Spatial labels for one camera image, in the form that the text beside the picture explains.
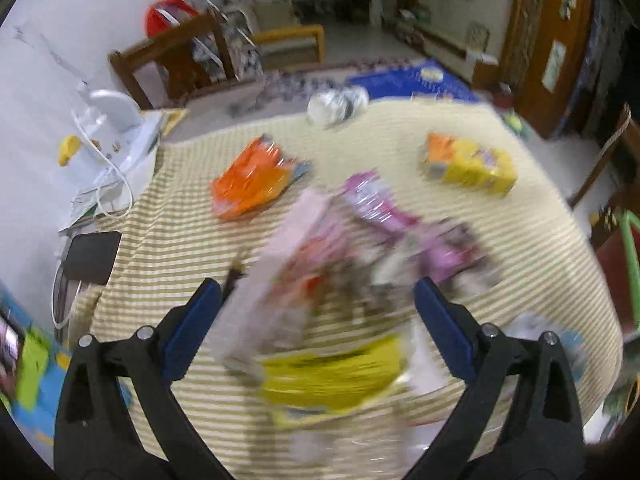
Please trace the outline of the yellow lemon tea carton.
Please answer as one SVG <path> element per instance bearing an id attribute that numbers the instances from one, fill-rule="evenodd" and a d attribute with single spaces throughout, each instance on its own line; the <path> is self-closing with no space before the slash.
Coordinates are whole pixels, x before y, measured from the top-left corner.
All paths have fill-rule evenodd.
<path id="1" fill-rule="evenodd" d="M 427 177 L 440 182 L 500 196 L 509 194 L 518 180 L 518 172 L 508 152 L 438 132 L 426 135 L 421 168 Z"/>

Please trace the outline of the white magazine rack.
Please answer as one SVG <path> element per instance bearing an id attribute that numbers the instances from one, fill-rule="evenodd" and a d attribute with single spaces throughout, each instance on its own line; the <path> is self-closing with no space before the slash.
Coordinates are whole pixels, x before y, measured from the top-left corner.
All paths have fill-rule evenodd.
<path id="1" fill-rule="evenodd" d="M 224 41 L 229 51 L 235 77 L 239 80 L 262 76 L 262 58 L 257 44 L 250 39 L 246 16 L 238 10 L 221 10 L 212 0 L 191 0 L 198 12 L 212 11 L 218 14 Z M 212 81 L 224 79 L 222 56 L 212 34 L 194 41 L 194 60 L 209 73 Z"/>

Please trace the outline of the orange snack wrapper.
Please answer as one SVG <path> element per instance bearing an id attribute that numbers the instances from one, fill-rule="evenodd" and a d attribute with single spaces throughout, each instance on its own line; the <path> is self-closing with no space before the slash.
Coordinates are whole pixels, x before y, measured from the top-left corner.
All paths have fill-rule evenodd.
<path id="1" fill-rule="evenodd" d="M 312 162 L 284 154 L 271 136 L 247 144 L 227 170 L 210 182 L 213 213 L 231 219 L 266 206 L 311 170 Z"/>

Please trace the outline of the tv cabinet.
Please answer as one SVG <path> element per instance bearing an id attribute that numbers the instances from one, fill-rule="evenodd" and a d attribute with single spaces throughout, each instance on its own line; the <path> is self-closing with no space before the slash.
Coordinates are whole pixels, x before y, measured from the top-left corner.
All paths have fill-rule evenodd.
<path id="1" fill-rule="evenodd" d="M 499 83 L 499 60 L 486 52 L 488 29 L 471 25 L 471 41 L 442 32 L 416 14 L 400 10 L 393 26 L 395 36 L 413 50 L 436 61 L 476 90 L 490 90 Z"/>

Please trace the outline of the blue book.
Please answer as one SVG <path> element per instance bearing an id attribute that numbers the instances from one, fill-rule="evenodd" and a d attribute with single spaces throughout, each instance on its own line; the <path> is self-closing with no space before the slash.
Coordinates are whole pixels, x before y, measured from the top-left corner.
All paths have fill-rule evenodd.
<path id="1" fill-rule="evenodd" d="M 413 96 L 468 103 L 480 100 L 465 82 L 433 60 L 420 65 L 355 76 L 349 78 L 348 82 L 365 88 L 371 100 Z"/>

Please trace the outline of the wooden chair right side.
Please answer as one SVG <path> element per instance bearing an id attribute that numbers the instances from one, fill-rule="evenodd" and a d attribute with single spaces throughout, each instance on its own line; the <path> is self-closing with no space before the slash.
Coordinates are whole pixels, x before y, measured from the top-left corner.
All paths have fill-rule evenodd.
<path id="1" fill-rule="evenodd" d="M 594 185 L 594 182 L 598 180 L 598 177 L 600 177 L 600 174 L 605 170 L 605 167 L 611 162 L 614 152 L 620 144 L 626 145 L 627 150 L 634 160 L 639 162 L 639 124 L 632 117 L 631 108 L 628 103 L 624 103 L 620 118 L 618 118 L 616 124 L 616 129 L 612 133 L 612 136 L 605 142 L 603 148 L 601 148 L 596 163 L 588 174 L 588 177 L 585 178 L 584 183 L 578 188 L 578 191 L 566 200 L 570 209 L 575 209 L 587 195 L 590 188 Z"/>

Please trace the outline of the pink snack package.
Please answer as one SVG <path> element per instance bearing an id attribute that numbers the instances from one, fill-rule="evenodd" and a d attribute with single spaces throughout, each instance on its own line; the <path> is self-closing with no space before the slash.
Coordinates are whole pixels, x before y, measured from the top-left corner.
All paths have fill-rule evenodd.
<path id="1" fill-rule="evenodd" d="M 213 357 L 256 375 L 263 354 L 298 349 L 314 296 L 351 251 L 337 197 L 322 188 L 303 190 L 217 315 L 205 338 Z"/>

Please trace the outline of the red plastic bag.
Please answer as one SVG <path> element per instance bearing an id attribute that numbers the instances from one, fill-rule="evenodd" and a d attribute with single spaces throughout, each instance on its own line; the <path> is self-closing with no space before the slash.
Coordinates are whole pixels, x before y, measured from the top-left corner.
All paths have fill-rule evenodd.
<path id="1" fill-rule="evenodd" d="M 145 11 L 145 35 L 149 38 L 157 36 L 168 28 L 177 26 L 197 15 L 198 10 L 184 0 L 154 2 Z"/>

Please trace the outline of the wooden chair at table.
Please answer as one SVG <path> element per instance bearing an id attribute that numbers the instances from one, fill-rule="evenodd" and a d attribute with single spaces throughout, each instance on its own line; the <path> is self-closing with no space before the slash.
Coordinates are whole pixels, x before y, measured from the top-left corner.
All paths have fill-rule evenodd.
<path id="1" fill-rule="evenodd" d="M 212 81 L 209 72 L 194 60 L 193 45 L 205 36 L 212 36 L 215 40 L 218 49 L 216 57 L 220 59 L 224 74 L 222 81 Z M 142 110 L 152 110 L 153 104 L 137 80 L 136 73 L 149 64 L 166 70 L 164 87 L 169 101 L 218 91 L 238 80 L 222 31 L 221 14 L 216 10 L 198 14 L 125 51 L 114 50 L 107 58 L 124 88 Z"/>

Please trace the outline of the black phone on table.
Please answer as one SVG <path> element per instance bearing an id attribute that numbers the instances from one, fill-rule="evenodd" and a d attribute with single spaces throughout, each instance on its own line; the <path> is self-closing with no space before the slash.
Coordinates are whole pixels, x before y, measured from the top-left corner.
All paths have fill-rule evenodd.
<path id="1" fill-rule="evenodd" d="M 105 285 L 111 276 L 122 234 L 117 231 L 79 234 L 70 242 L 63 260 L 70 281 Z"/>

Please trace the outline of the red green trash bin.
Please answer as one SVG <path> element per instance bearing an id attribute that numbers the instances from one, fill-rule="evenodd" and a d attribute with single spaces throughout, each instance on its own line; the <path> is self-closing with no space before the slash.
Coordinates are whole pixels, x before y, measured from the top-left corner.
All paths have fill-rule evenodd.
<path id="1" fill-rule="evenodd" d="M 623 336 L 639 333 L 639 217 L 608 209 L 592 226 L 591 246 L 608 284 Z"/>

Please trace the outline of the paper cup with pattern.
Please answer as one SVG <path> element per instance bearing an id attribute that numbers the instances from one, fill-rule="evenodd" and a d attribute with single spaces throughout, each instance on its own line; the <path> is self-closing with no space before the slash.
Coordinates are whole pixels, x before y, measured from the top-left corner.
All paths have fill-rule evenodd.
<path id="1" fill-rule="evenodd" d="M 307 115 L 316 126 L 330 128 L 364 112 L 369 101 L 367 89 L 361 86 L 330 89 L 309 99 Z"/>

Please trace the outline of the yellow wooden bench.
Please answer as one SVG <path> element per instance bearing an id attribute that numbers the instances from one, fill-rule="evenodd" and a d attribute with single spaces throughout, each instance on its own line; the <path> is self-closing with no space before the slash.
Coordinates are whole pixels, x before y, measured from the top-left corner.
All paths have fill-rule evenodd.
<path id="1" fill-rule="evenodd" d="M 250 37 L 265 72 L 326 62 L 326 35 L 319 24 L 269 29 Z"/>

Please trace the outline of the yellow plastic medicine bag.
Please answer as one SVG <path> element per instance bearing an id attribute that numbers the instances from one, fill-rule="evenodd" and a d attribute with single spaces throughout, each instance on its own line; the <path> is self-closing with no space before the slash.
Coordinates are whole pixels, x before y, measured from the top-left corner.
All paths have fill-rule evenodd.
<path id="1" fill-rule="evenodd" d="M 259 393 L 283 428 L 350 415 L 404 388 L 404 337 L 389 333 L 341 351 L 301 351 L 262 361 Z"/>

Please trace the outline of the green plush toy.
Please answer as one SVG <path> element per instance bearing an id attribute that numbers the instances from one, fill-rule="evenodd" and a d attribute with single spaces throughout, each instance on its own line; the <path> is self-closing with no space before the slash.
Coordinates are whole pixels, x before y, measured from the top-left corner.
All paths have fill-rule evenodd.
<path id="1" fill-rule="evenodd" d="M 501 118 L 506 126 L 520 139 L 527 141 L 530 135 L 529 125 L 514 110 L 507 110 L 501 114 Z"/>

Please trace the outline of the purple snack wrapper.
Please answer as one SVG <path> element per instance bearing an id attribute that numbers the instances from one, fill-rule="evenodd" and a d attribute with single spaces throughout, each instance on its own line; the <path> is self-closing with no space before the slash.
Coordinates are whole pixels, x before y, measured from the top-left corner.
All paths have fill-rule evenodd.
<path id="1" fill-rule="evenodd" d="M 465 296 L 500 282 L 498 263 L 469 223 L 455 218 L 425 221 L 401 210 L 377 171 L 350 176 L 341 198 L 356 219 L 382 237 L 383 253 L 373 263 L 373 284 L 411 285 L 430 278 L 448 294 Z"/>

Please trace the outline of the blue yellow toy tablet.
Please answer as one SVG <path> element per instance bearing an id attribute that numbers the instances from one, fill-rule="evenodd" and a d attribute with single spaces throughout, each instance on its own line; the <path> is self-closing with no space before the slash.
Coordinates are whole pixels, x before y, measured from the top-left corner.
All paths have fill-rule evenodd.
<path id="1" fill-rule="evenodd" d="M 56 413 L 72 355 L 1 289 L 1 402 L 43 453 L 54 451 Z"/>

